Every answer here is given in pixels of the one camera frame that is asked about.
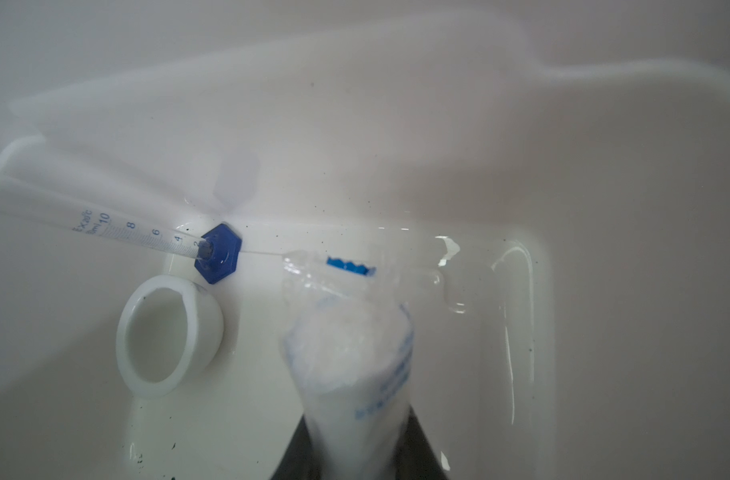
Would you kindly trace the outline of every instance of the clear plastic tube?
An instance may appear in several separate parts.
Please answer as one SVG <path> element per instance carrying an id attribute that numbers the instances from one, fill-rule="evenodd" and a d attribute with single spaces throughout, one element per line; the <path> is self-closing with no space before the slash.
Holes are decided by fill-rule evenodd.
<path id="1" fill-rule="evenodd" d="M 213 245 L 199 236 L 45 190 L 5 174 L 0 174 L 0 213 L 196 260 L 208 260 L 213 252 Z"/>

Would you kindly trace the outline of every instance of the blue plastic stand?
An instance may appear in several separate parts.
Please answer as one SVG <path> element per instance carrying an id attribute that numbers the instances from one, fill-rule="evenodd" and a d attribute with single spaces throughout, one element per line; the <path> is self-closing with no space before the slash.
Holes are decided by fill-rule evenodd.
<path id="1" fill-rule="evenodd" d="M 195 260 L 195 268 L 207 283 L 213 285 L 237 269 L 242 239 L 226 224 L 216 226 L 202 237 L 211 243 L 213 250 L 209 256 L 201 255 L 204 258 Z"/>
<path id="2" fill-rule="evenodd" d="M 331 256 L 327 258 L 326 264 L 330 266 L 335 266 L 336 268 L 340 268 L 341 270 L 346 270 L 347 272 L 351 272 L 353 274 L 359 274 L 363 276 L 372 276 L 376 274 L 375 266 L 367 267 L 365 265 L 358 265 L 354 262 L 345 262 L 340 258 L 332 258 Z"/>

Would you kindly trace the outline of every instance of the white ceramic surface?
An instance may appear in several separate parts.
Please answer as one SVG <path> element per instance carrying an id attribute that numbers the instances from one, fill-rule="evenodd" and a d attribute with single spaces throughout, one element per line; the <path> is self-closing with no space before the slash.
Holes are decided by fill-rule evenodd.
<path id="1" fill-rule="evenodd" d="M 0 170 L 388 247 L 455 480 L 730 478 L 730 0 L 0 0 Z M 280 272 L 243 254 L 210 367 L 140 400 L 116 322 L 191 262 L 0 217 L 0 478 L 268 478 Z"/>
<path id="2" fill-rule="evenodd" d="M 117 367 L 135 396 L 159 398 L 199 375 L 223 335 L 224 315 L 205 288 L 177 276 L 153 276 L 120 315 Z"/>

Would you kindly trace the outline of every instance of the plastic bag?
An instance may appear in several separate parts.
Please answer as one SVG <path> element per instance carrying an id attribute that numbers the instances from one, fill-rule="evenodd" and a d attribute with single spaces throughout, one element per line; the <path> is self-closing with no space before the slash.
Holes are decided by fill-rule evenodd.
<path id="1" fill-rule="evenodd" d="M 398 270 L 309 252 L 285 255 L 281 351 L 323 480 L 394 478 L 409 413 L 413 323 Z"/>

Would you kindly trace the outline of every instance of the blue hexagonal base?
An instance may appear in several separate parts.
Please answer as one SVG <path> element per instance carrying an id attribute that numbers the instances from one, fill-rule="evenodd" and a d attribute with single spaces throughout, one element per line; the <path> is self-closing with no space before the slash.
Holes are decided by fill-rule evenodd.
<path id="1" fill-rule="evenodd" d="M 202 237 L 211 243 L 213 252 L 205 260 L 195 260 L 195 268 L 212 285 L 237 269 L 242 239 L 226 224 L 216 226 Z"/>

